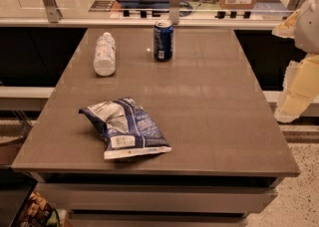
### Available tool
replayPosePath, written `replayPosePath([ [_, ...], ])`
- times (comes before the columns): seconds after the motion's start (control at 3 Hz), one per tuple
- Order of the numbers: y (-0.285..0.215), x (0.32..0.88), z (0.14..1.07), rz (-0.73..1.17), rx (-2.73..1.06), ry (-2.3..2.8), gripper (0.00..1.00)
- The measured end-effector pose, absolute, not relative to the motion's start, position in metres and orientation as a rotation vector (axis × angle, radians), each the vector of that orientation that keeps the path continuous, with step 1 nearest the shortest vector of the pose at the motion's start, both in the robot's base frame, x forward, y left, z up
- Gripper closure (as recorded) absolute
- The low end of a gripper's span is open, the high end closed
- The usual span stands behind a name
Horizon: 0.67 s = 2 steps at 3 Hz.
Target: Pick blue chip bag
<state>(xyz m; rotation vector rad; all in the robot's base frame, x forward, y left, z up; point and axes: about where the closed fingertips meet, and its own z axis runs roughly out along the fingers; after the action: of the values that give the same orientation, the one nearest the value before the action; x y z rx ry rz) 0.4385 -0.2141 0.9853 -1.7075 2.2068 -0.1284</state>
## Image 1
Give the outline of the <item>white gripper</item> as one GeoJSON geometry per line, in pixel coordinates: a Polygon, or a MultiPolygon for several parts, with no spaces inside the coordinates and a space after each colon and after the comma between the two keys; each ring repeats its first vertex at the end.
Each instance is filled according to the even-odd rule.
{"type": "Polygon", "coordinates": [[[290,61],[283,91],[276,103],[274,116],[280,122],[299,118],[319,96],[319,0],[306,0],[286,20],[272,30],[280,38],[295,38],[295,46],[307,54],[300,61],[290,61]]]}

